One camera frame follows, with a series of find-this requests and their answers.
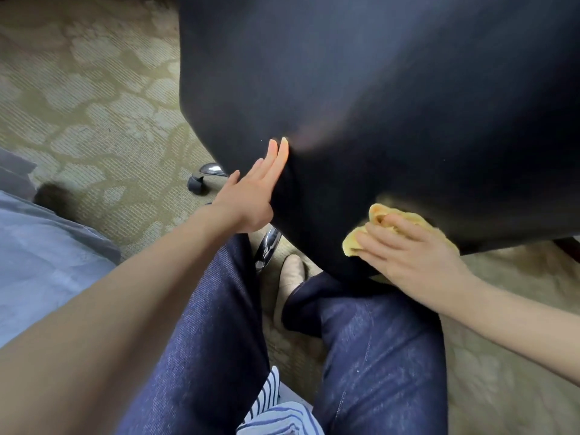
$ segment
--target blue jeans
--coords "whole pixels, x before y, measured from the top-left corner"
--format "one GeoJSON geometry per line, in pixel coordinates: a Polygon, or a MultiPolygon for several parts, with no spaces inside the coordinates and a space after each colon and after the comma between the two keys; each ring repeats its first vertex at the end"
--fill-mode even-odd
{"type": "MultiPolygon", "coordinates": [[[[396,289],[322,273],[290,296],[282,320],[329,350],[314,403],[325,433],[447,433],[437,314],[396,289]]],[[[269,372],[250,242],[236,235],[200,280],[118,433],[232,434],[269,372]]]]}

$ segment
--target yellow cloth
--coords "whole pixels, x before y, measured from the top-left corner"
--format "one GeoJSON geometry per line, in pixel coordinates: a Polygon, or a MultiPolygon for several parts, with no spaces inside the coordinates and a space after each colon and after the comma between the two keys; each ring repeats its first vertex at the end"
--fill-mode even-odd
{"type": "MultiPolygon", "coordinates": [[[[459,253],[459,249],[455,246],[455,244],[453,244],[451,241],[447,239],[447,237],[443,232],[441,232],[436,227],[431,226],[431,224],[425,221],[425,219],[421,215],[418,215],[416,213],[403,212],[399,211],[398,209],[388,208],[385,205],[376,203],[373,204],[368,210],[368,219],[372,224],[376,224],[377,226],[383,226],[389,230],[392,230],[395,233],[402,235],[396,227],[383,224],[383,219],[385,218],[385,216],[391,213],[396,213],[397,215],[402,216],[404,219],[410,221],[411,223],[416,224],[417,226],[421,226],[426,230],[429,230],[439,235],[441,238],[444,238],[447,241],[447,243],[457,251],[457,253],[459,253]]],[[[360,244],[354,237],[355,233],[357,232],[366,232],[366,227],[364,226],[356,227],[355,229],[353,229],[351,233],[346,235],[346,238],[342,242],[342,250],[346,256],[356,256],[357,250],[361,249],[360,244]]]]}

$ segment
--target person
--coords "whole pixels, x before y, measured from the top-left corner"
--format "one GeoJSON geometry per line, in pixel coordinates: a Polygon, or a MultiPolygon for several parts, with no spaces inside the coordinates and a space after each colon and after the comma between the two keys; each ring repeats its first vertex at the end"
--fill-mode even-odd
{"type": "MultiPolygon", "coordinates": [[[[213,204],[0,349],[2,432],[264,433],[238,427],[270,373],[246,233],[272,219],[287,158],[270,141],[213,204]]],[[[284,263],[279,321],[321,336],[328,357],[314,417],[278,433],[300,419],[312,433],[446,433],[438,314],[580,384],[579,317],[484,283],[437,236],[388,221],[403,235],[367,226],[359,257],[399,289],[304,281],[299,260],[284,263]]]]}

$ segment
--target forearm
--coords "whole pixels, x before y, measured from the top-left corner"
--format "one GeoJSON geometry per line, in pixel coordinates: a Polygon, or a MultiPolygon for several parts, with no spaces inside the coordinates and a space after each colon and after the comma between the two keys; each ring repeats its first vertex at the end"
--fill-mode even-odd
{"type": "Polygon", "coordinates": [[[480,280],[462,292],[450,317],[580,385],[580,316],[480,280]]]}
{"type": "Polygon", "coordinates": [[[109,420],[111,404],[124,408],[235,227],[225,211],[201,208],[0,350],[7,433],[70,433],[109,420]]]}

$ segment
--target beige shoe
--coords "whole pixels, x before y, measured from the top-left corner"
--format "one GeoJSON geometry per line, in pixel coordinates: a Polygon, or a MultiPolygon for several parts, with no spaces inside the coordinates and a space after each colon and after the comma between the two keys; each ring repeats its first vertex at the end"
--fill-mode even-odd
{"type": "Polygon", "coordinates": [[[282,324],[282,309],[288,297],[306,279],[304,263],[298,255],[288,255],[282,264],[280,271],[280,283],[276,307],[274,307],[274,326],[280,331],[284,330],[282,324]]]}

